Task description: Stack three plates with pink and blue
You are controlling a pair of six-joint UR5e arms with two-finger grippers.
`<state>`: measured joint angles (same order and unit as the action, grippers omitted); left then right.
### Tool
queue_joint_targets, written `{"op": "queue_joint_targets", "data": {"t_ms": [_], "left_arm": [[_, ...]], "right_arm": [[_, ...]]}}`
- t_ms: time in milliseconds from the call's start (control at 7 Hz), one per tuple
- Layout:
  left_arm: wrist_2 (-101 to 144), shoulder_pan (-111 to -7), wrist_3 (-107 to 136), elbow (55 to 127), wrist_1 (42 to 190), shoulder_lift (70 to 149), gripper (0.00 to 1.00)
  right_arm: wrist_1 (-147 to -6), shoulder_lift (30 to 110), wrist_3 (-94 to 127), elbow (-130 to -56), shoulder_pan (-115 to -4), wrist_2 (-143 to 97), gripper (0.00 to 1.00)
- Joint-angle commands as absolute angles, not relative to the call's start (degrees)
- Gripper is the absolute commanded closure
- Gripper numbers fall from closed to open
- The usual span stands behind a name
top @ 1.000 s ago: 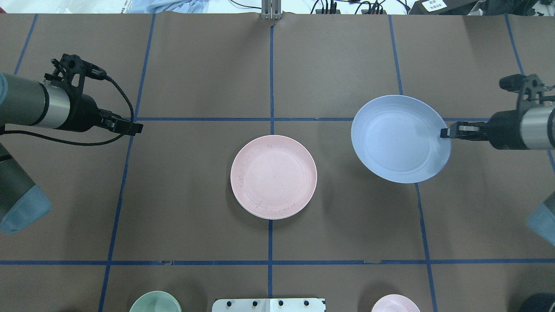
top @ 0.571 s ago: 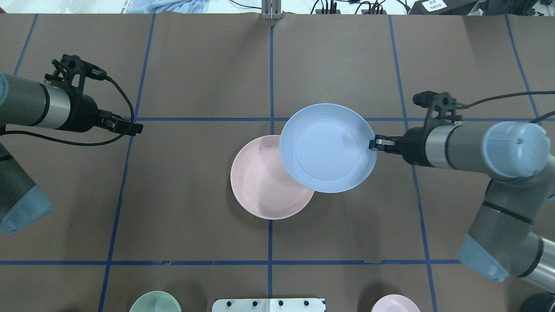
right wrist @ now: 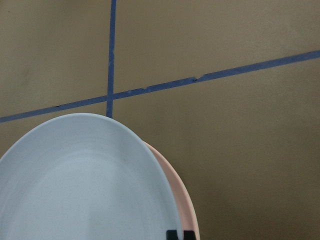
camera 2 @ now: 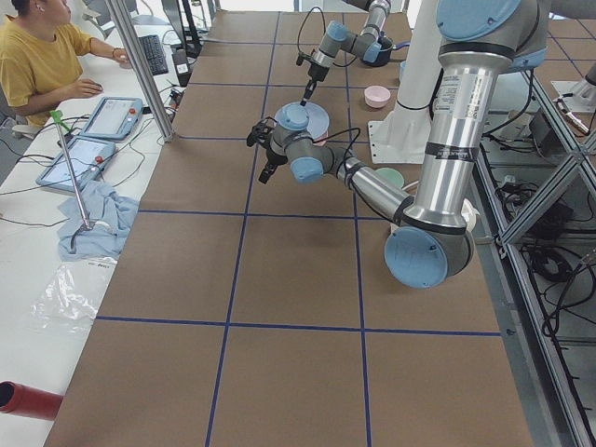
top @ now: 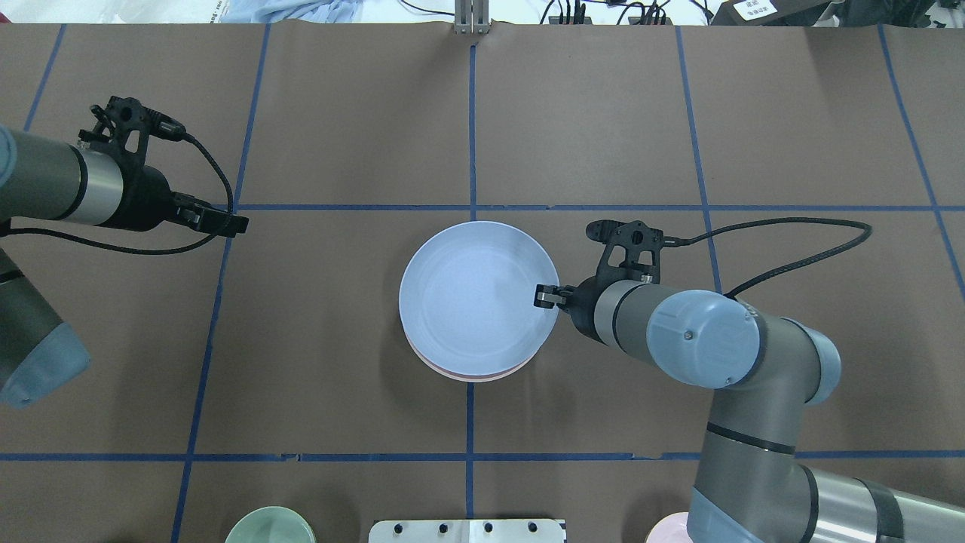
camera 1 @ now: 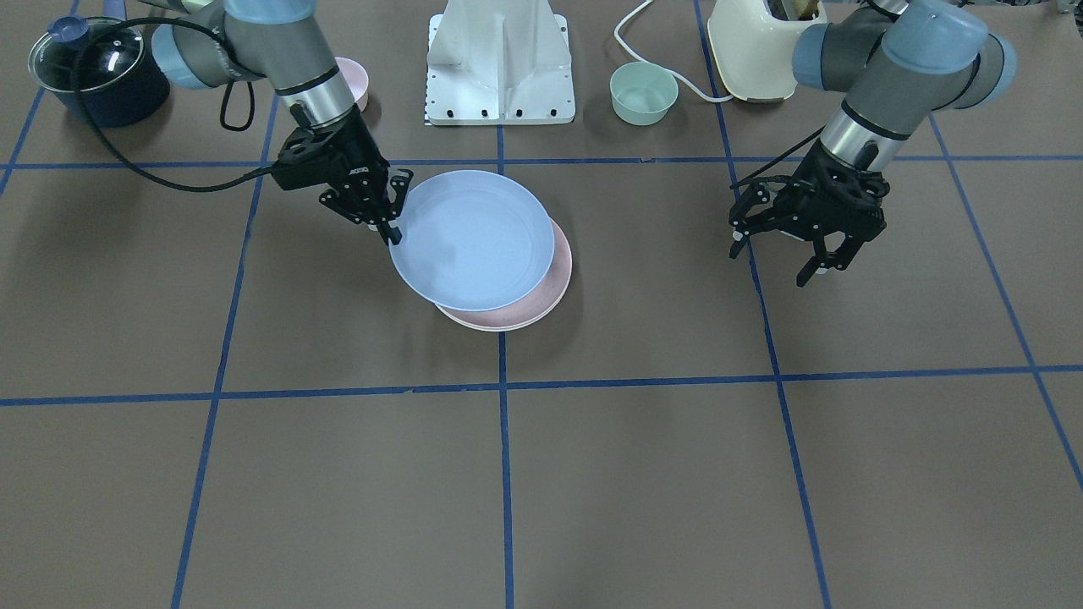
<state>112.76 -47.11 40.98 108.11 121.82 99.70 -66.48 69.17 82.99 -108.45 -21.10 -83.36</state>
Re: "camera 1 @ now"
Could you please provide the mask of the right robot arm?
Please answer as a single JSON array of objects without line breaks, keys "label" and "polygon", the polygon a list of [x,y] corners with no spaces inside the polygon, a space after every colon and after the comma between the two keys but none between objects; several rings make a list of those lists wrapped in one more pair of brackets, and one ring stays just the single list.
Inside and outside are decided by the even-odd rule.
[{"label": "right robot arm", "polygon": [[159,25],[152,59],[168,80],[212,89],[266,80],[295,128],[268,169],[283,190],[324,186],[321,203],[401,242],[396,224],[413,173],[392,170],[339,68],[313,1],[212,1]]}]

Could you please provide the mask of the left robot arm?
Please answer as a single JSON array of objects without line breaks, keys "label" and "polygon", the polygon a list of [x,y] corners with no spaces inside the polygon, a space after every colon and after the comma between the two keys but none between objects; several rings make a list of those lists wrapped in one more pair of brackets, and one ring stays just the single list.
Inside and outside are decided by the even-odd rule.
[{"label": "left robot arm", "polygon": [[878,238],[890,192],[883,169],[932,112],[999,99],[1019,66],[1014,47],[947,1],[866,1],[839,23],[812,25],[790,67],[798,85],[841,93],[839,109],[798,147],[790,174],[770,163],[734,184],[728,226],[738,258],[761,233],[812,245],[795,281],[844,271]]}]

